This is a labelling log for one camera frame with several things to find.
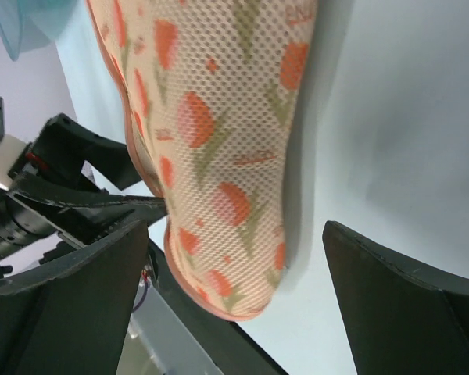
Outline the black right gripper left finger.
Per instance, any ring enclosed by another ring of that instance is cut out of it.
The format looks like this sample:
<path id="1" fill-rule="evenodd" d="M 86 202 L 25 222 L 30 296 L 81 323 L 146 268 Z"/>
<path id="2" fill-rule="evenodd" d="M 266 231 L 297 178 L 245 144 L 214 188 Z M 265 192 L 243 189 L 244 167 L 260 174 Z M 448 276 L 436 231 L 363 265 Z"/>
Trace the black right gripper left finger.
<path id="1" fill-rule="evenodd" d="M 0 279 L 0 374 L 115 374 L 147 246 L 132 223 Z"/>

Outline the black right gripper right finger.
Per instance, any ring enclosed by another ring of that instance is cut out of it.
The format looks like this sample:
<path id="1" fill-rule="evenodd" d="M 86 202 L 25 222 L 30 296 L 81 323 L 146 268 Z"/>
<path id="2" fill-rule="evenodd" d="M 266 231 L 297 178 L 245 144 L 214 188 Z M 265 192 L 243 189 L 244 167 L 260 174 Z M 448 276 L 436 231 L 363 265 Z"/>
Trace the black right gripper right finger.
<path id="1" fill-rule="evenodd" d="M 324 250 L 359 374 L 469 374 L 469 279 L 336 221 Z"/>

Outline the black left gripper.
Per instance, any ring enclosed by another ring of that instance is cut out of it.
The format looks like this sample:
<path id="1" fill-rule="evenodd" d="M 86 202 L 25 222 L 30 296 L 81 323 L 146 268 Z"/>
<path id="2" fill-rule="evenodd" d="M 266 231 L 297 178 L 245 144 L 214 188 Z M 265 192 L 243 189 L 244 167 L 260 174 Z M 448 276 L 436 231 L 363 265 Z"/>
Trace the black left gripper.
<path id="1" fill-rule="evenodd" d="M 83 248 L 134 222 L 147 227 L 167 215 L 162 198 L 111 195 L 82 173 L 85 163 L 120 190 L 141 181 L 127 146 L 60 113 L 20 149 L 0 189 L 0 254 L 13 254 L 54 233 Z"/>

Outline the floral mesh laundry bag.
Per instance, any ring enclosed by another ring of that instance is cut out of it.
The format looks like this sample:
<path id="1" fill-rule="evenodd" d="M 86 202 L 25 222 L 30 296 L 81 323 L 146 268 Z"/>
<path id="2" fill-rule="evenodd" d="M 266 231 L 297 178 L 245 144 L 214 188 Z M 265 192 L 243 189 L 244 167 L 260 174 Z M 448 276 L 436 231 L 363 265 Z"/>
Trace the floral mesh laundry bag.
<path id="1" fill-rule="evenodd" d="M 164 252 L 209 313 L 250 320 L 285 268 L 282 184 L 316 1 L 90 1 Z"/>

